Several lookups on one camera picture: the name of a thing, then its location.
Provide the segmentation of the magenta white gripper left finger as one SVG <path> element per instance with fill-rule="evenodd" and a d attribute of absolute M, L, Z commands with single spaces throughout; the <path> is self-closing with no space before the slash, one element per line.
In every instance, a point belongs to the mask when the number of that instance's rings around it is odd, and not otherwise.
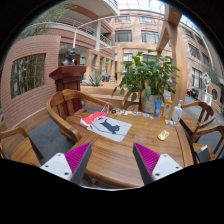
<path fill-rule="evenodd" d="M 55 154 L 41 166 L 41 169 L 79 185 L 85 173 L 91 153 L 92 144 L 86 143 L 72 149 L 66 154 Z"/>

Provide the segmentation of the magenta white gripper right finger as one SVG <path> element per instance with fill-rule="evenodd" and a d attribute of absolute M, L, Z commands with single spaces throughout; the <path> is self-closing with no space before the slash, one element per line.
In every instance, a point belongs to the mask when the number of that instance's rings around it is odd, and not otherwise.
<path fill-rule="evenodd" d="M 159 155 L 138 143 L 133 144 L 133 154 L 145 185 L 182 169 L 168 154 Z"/>

